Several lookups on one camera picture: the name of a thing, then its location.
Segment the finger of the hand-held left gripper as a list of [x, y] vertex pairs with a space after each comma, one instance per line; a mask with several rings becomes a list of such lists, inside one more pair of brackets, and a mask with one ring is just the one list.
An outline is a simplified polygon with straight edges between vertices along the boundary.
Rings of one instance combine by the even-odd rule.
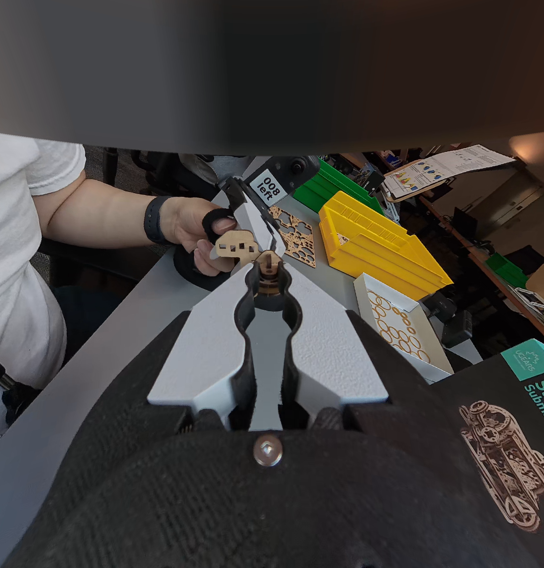
[[259, 197], [254, 198], [254, 205], [258, 210], [258, 216], [254, 221], [254, 240], [258, 244], [259, 251], [272, 251], [277, 256], [283, 257], [286, 244], [280, 234], [277, 220]]
[[252, 233], [259, 251], [274, 250], [274, 234], [269, 223], [246, 195], [240, 195], [239, 204], [233, 206], [233, 217], [240, 230]]

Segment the round wooden gear assembly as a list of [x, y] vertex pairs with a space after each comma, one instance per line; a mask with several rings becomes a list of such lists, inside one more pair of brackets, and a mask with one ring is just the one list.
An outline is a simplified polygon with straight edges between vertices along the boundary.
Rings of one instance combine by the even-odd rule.
[[282, 259], [276, 252], [268, 250], [262, 252], [254, 261], [260, 269], [258, 294], [265, 297], [274, 297], [280, 294], [278, 286], [278, 265]]

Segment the person's left hand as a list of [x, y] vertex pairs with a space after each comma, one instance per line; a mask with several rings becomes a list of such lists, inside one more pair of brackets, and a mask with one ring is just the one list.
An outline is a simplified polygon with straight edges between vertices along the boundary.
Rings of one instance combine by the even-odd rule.
[[197, 271], [210, 277], [229, 273], [234, 267], [233, 259], [211, 259], [213, 245], [206, 236], [202, 220], [214, 209], [219, 206], [204, 199], [184, 197], [172, 197], [160, 209], [160, 227], [165, 239], [193, 252]]

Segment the white t-shirt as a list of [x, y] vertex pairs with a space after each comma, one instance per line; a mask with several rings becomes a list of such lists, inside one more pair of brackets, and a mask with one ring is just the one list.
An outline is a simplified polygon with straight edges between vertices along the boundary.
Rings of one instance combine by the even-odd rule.
[[30, 263], [42, 239], [33, 197], [75, 181], [85, 162], [81, 144], [0, 133], [0, 363], [34, 388], [61, 368], [66, 328], [54, 294]]

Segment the wooden cutout sheet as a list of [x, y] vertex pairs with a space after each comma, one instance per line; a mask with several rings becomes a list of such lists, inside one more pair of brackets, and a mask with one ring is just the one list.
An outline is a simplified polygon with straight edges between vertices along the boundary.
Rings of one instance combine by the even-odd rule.
[[286, 246], [286, 254], [311, 268], [316, 268], [311, 225], [276, 205], [270, 207], [269, 213], [276, 221], [278, 232]]

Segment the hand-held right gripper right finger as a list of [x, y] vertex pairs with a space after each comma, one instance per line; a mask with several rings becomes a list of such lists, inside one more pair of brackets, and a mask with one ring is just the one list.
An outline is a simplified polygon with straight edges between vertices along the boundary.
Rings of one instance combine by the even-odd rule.
[[318, 415], [327, 407], [384, 403], [389, 394], [346, 308], [290, 265], [278, 265], [290, 328], [281, 387], [282, 415]]

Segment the white cardboard box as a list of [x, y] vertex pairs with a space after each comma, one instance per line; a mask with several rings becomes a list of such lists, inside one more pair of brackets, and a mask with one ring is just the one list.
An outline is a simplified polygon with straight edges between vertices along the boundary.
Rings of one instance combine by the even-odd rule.
[[413, 355], [405, 354], [403, 351], [390, 345], [418, 371], [428, 384], [431, 385], [454, 374], [454, 370], [446, 357], [445, 350], [419, 302], [412, 300], [368, 274], [361, 274], [354, 281], [354, 289], [360, 315], [376, 333], [378, 333], [378, 331], [375, 329], [375, 318], [367, 294], [369, 290], [383, 296], [410, 314], [415, 327], [421, 332], [426, 341], [427, 350], [430, 353], [432, 362], [429, 364], [421, 361]]

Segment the small green plastic bin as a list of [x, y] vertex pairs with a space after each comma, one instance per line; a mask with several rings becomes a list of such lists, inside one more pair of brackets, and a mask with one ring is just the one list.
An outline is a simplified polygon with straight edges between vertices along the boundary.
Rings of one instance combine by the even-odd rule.
[[505, 280], [513, 288], [526, 288], [528, 277], [526, 274], [511, 262], [508, 258], [499, 253], [494, 253], [485, 264], [501, 279]]

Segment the wooden model part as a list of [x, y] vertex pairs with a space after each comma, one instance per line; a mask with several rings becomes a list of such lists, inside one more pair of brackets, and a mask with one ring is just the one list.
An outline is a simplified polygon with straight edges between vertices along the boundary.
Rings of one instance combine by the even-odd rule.
[[261, 251], [251, 231], [232, 230], [216, 240], [215, 253], [220, 258], [237, 259], [244, 267], [258, 259]]

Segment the wooden clipboard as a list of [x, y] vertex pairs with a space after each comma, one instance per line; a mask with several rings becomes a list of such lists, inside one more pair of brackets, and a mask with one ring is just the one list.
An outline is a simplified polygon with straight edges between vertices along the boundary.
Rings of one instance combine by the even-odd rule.
[[420, 159], [386, 174], [383, 189], [389, 200], [397, 203], [432, 190], [445, 180], [432, 160]]

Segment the yellow plastic bin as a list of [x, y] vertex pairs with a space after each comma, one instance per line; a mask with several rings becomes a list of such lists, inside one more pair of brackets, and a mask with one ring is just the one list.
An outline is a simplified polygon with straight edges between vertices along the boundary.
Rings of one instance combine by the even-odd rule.
[[416, 236], [343, 191], [319, 217], [332, 268], [353, 278], [368, 274], [415, 301], [453, 283]]

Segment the black office chair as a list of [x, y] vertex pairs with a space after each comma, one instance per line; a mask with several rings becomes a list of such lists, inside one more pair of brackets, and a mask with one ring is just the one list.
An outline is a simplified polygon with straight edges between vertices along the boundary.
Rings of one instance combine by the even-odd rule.
[[212, 201], [219, 192], [211, 184], [187, 169], [177, 153], [147, 152], [141, 159], [141, 151], [131, 149], [129, 155], [136, 167], [145, 172], [147, 186], [140, 195], [202, 198]]

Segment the black clipboard stand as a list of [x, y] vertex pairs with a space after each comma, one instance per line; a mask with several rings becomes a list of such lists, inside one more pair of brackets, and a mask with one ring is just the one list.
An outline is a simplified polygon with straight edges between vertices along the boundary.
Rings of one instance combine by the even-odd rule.
[[391, 203], [387, 198], [384, 189], [382, 188], [384, 176], [377, 171], [361, 172], [366, 177], [361, 182], [362, 187], [367, 191], [369, 197], [375, 199], [382, 209], [382, 214], [396, 224], [400, 224], [399, 209], [394, 203]]

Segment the large green plastic bin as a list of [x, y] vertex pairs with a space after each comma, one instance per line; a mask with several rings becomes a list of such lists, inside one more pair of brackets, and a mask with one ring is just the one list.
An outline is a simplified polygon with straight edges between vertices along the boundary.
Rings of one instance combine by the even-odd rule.
[[378, 203], [374, 198], [369, 197], [361, 185], [323, 160], [320, 160], [319, 172], [299, 187], [293, 194], [293, 198], [319, 213], [325, 203], [340, 191], [382, 215], [382, 209]]

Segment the long wooden desk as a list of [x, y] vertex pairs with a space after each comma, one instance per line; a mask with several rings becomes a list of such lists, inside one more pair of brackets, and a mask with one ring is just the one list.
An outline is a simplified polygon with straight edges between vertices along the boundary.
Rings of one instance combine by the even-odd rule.
[[487, 253], [479, 247], [475, 246], [470, 240], [464, 238], [459, 231], [457, 231], [448, 220], [439, 214], [425, 197], [420, 197], [419, 201], [425, 208], [437, 219], [437, 221], [444, 226], [453, 237], [455, 237], [460, 245], [467, 251], [467, 257], [471, 259], [474, 265], [487, 277], [496, 289], [510, 302], [516, 310], [521, 313], [544, 337], [544, 316], [537, 310], [530, 308], [522, 299], [516, 294], [515, 289], [508, 284], [505, 280], [501, 279], [491, 268], [487, 265], [486, 260], [489, 258]]

